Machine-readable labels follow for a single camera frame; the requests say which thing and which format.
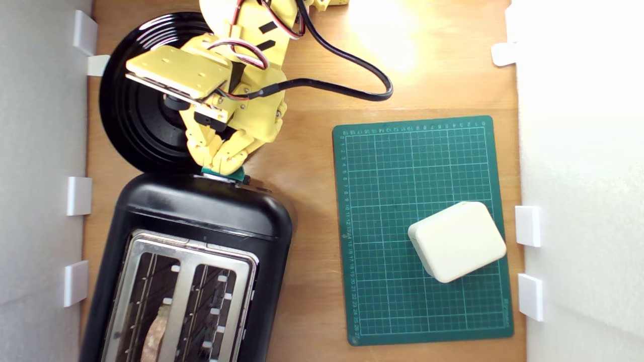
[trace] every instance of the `toaster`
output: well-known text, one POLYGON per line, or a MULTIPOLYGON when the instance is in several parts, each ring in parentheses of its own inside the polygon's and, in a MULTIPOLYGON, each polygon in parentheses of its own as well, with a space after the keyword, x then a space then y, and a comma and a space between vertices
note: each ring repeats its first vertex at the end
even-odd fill
POLYGON ((294 226, 266 189, 136 177, 116 204, 80 361, 264 361, 294 226))

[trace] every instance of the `electrical wire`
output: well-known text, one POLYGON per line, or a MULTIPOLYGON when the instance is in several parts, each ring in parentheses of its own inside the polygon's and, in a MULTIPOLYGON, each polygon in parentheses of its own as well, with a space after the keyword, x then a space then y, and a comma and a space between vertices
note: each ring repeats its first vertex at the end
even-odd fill
POLYGON ((299 32, 296 33, 288 25, 284 24, 284 22, 279 18, 277 14, 275 14, 273 9, 270 7, 270 4, 266 0, 259 0, 259 1, 264 6, 264 8, 268 10, 270 17, 273 19, 273 23, 275 23, 275 25, 277 25, 278 28, 282 29, 291 39, 298 40, 299 38, 304 36, 307 30, 307 27, 304 25, 302 14, 300 12, 298 12, 299 32))
POLYGON ((250 63, 250 64, 252 64, 254 66, 257 66, 257 67, 259 67, 261 69, 266 69, 266 68, 269 67, 269 60, 268 60, 268 58, 266 58, 266 55, 264 55, 264 53, 261 51, 261 49, 259 49, 257 46, 255 46, 255 45, 253 45, 253 44, 251 44, 248 41, 245 41, 243 39, 233 39, 233 38, 219 39, 217 41, 212 42, 210 45, 208 45, 206 47, 206 49, 210 50, 210 49, 212 49, 212 48, 214 48, 216 46, 221 46, 221 45, 230 45, 231 47, 233 47, 233 46, 241 46, 243 48, 246 48, 246 49, 250 50, 251 53, 253 53, 255 56, 257 56, 257 58, 254 58, 254 57, 251 57, 251 56, 248 56, 248 55, 245 55, 245 54, 236 53, 236 52, 234 52, 234 49, 233 49, 233 52, 234 52, 235 56, 237 56, 237 58, 239 58, 239 59, 241 59, 241 60, 243 60, 243 61, 245 61, 247 63, 250 63))
POLYGON ((357 64, 362 68, 372 72, 383 83, 383 85, 385 86, 385 91, 383 93, 371 93, 367 91, 357 90, 354 88, 349 88, 339 84, 319 81, 317 79, 298 78, 298 79, 291 79, 288 81, 271 84, 270 86, 266 86, 264 88, 259 89, 258 91, 254 91, 245 95, 232 95, 232 94, 231 95, 234 97, 238 97, 240 99, 254 99, 258 97, 268 97, 269 95, 273 95, 275 93, 281 92, 283 90, 287 90, 289 88, 312 87, 319 90, 331 91, 334 93, 347 95, 353 98, 370 100, 372 102, 380 102, 380 101, 389 99, 393 94, 393 84, 389 79, 389 77, 387 77, 387 75, 384 74, 383 71, 376 68, 373 64, 366 62, 365 60, 362 60, 361 58, 358 58, 353 54, 340 50, 335 46, 331 45, 329 42, 327 42, 322 37, 322 35, 320 35, 317 32, 315 26, 313 25, 313 22, 311 21, 311 18, 308 14, 308 8, 304 3, 304 0, 295 0, 295 2, 298 6, 298 11, 301 16, 301 20, 303 20, 304 25, 306 26, 306 28, 308 28, 313 38, 322 47, 324 47, 331 53, 343 59, 346 59, 354 64, 357 64))
MULTIPOLYGON (((237 25, 237 22, 239 21, 240 10, 242 9, 242 4, 243 4, 244 1, 245 0, 237 0, 237 5, 235 6, 234 12, 232 13, 231 29, 230 29, 230 31, 228 33, 228 36, 230 38, 232 38, 232 27, 237 25)), ((251 46, 255 47, 257 49, 257 51, 259 52, 259 54, 261 54, 261 55, 258 55, 258 53, 256 53, 255 51, 251 50, 253 52, 253 54, 258 56, 258 58, 261 61, 261 63, 259 63, 257 59, 255 59, 255 58, 253 58, 251 56, 248 56, 248 55, 245 55, 245 54, 237 52, 235 50, 235 44, 230 44, 232 54, 234 56, 236 56, 237 58, 239 58, 239 60, 241 60, 242 62, 250 64, 250 65, 253 65, 253 66, 256 66, 256 67, 258 67, 259 69, 262 69, 262 70, 265 70, 266 68, 268 68, 269 63, 268 63, 268 60, 266 59, 266 56, 264 56, 264 53, 259 48, 257 48, 255 45, 251 45, 251 46)))

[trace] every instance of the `white box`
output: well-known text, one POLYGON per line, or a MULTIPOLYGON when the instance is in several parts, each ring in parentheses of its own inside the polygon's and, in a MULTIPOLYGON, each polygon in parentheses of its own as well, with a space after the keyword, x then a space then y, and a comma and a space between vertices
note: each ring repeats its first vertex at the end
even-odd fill
POLYGON ((449 283, 501 259, 506 244, 487 207, 460 202, 435 213, 408 230, 425 271, 449 283))

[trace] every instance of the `white wall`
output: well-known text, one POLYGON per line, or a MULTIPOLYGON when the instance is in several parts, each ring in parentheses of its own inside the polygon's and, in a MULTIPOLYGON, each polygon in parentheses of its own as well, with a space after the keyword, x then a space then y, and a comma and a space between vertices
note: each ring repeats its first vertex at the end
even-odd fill
POLYGON ((644 5, 514 4, 522 198, 545 219, 527 360, 644 361, 644 5))
POLYGON ((86 57, 74 10, 91 0, 0 0, 0 361, 74 361, 79 306, 62 307, 82 218, 67 176, 84 176, 86 57))

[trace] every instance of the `black cable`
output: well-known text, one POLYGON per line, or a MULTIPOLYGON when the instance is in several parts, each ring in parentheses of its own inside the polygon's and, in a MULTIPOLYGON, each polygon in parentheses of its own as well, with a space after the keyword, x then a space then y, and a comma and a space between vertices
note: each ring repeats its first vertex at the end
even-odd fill
POLYGON ((311 21, 310 16, 308 15, 307 12, 307 6, 304 3, 304 0, 295 0, 296 4, 298 5, 298 11, 300 12, 300 15, 302 16, 302 20, 304 20, 304 24, 308 28, 308 30, 311 32, 311 35, 313 35, 313 38, 324 48, 326 48, 328 51, 331 53, 346 59, 352 63, 355 63, 364 69, 372 72, 380 81, 384 84, 386 90, 384 93, 371 93, 367 91, 361 91, 357 90, 354 88, 349 88, 346 86, 341 86, 339 84, 334 84, 334 83, 329 83, 329 82, 324 82, 324 81, 319 81, 317 79, 310 79, 310 78, 298 78, 298 79, 291 79, 288 81, 280 82, 280 83, 275 83, 271 84, 270 86, 266 86, 258 91, 254 91, 251 93, 248 93, 247 95, 236 95, 237 97, 247 97, 248 99, 253 99, 257 97, 268 97, 269 95, 275 94, 277 92, 287 90, 289 88, 295 88, 295 87, 312 87, 312 88, 317 88, 319 90, 325 90, 325 91, 332 91, 334 93, 339 93, 342 95, 348 95, 349 97, 353 98, 358 98, 358 99, 364 99, 364 100, 370 100, 370 101, 382 101, 382 100, 387 100, 392 96, 393 93, 393 84, 389 77, 387 77, 386 74, 384 74, 380 69, 376 68, 373 64, 370 64, 369 62, 366 62, 358 57, 356 57, 353 54, 349 54, 343 50, 340 50, 336 48, 335 46, 329 44, 324 38, 322 38, 322 35, 320 35, 315 26, 313 25, 313 22, 311 21))

